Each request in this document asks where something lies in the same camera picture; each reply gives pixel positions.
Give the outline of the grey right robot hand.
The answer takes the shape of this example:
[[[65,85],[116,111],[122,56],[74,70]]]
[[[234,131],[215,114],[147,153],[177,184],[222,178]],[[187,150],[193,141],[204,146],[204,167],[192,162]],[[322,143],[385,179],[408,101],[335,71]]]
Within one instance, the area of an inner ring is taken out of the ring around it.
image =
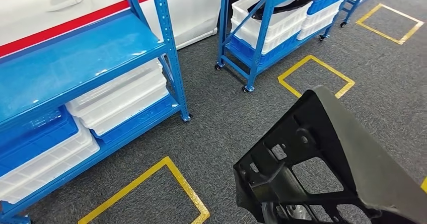
[[[261,205],[265,223],[300,223],[312,220],[302,205],[286,205],[264,202]]]

